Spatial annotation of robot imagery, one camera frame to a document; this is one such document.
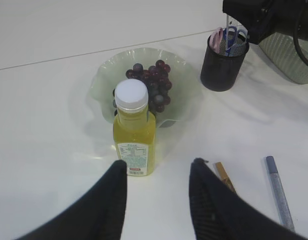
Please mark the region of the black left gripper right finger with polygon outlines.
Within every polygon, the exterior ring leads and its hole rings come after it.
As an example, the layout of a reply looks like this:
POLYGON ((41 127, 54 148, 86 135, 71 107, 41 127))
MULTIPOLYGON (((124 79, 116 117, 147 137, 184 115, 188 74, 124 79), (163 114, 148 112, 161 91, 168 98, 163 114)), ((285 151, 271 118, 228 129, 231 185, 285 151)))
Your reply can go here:
POLYGON ((302 240, 231 191, 196 158, 189 175, 190 214, 198 240, 302 240))

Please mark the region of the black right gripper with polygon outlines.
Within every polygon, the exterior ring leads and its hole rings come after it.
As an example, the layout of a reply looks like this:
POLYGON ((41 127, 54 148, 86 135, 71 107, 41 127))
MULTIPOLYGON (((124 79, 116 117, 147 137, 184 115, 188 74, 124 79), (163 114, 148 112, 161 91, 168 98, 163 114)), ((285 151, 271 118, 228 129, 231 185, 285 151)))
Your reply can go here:
POLYGON ((274 33, 308 41, 308 0, 224 0, 223 12, 248 31, 249 42, 258 45, 274 33))

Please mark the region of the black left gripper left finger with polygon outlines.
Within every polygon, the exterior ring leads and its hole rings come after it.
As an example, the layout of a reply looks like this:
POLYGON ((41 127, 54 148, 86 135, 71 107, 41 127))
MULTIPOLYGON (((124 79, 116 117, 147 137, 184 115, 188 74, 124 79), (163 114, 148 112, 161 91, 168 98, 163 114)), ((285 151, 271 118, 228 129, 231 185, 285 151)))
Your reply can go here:
POLYGON ((116 160, 80 199, 21 239, 119 240, 127 202, 126 168, 126 162, 116 160))

